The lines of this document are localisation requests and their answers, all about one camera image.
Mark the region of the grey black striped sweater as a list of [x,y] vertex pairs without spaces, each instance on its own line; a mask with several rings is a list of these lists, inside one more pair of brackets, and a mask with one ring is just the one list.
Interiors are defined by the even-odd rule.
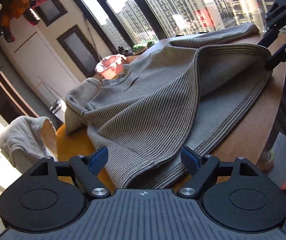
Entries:
[[117,79],[88,78],[66,97],[65,131],[82,126],[108,148],[118,188],[163,189],[187,173],[180,150],[211,153],[247,114],[271,78],[270,52],[239,40],[253,23],[172,40],[131,62]]

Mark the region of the white trash bin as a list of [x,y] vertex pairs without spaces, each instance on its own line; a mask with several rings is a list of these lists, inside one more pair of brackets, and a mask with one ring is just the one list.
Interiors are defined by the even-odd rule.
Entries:
[[59,98],[49,109],[61,122],[65,123],[65,111],[67,106],[62,98]]

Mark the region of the white quilted towel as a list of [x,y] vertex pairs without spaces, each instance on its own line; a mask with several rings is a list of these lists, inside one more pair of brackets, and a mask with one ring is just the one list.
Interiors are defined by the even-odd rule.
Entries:
[[20,116],[0,133],[0,149],[14,168],[25,173],[44,157],[58,160],[56,129],[47,117]]

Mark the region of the pink bucket with cloth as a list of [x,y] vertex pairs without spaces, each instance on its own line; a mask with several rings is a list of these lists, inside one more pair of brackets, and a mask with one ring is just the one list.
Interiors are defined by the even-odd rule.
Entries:
[[111,80],[123,72],[127,57],[121,54],[104,57],[95,67],[95,72],[104,79]]

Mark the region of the green potted plant near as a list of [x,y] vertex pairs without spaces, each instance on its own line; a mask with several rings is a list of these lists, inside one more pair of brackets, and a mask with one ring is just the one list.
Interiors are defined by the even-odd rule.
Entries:
[[147,50],[147,46],[146,46],[146,44],[143,44],[143,43],[135,44],[132,47],[132,52],[134,55],[140,55],[146,50]]

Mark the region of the green potted plant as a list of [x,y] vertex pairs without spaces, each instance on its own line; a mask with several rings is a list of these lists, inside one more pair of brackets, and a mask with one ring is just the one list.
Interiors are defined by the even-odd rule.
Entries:
[[135,44],[132,47],[132,52],[134,55],[140,55],[146,50],[147,50],[147,46],[146,46],[146,44],[143,44],[143,43]]
[[149,40],[146,44],[146,48],[151,48],[153,45],[155,45],[158,41],[156,40]]

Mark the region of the green potted plant far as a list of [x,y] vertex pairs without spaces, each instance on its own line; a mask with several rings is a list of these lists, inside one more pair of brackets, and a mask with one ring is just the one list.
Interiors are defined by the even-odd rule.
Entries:
[[156,40],[149,40],[146,44],[146,48],[151,48],[153,45],[155,45],[158,41]]

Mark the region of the mop pole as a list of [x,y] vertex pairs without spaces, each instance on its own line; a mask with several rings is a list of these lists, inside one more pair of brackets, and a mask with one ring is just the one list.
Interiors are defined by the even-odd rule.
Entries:
[[99,61],[100,61],[100,60],[101,60],[101,56],[100,56],[99,52],[97,51],[96,43],[95,43],[95,41],[94,41],[94,39],[93,39],[93,36],[92,36],[91,30],[90,30],[90,27],[89,27],[89,25],[88,25],[88,21],[87,21],[86,15],[85,15],[85,13],[82,13],[82,14],[83,14],[84,22],[85,22],[85,24],[86,24],[86,28],[87,28],[87,30],[88,30],[90,39],[91,39],[91,41],[92,41],[92,45],[93,45],[94,50],[95,50],[95,52],[96,52],[96,54],[97,54],[97,57],[98,57],[98,59],[99,59]]

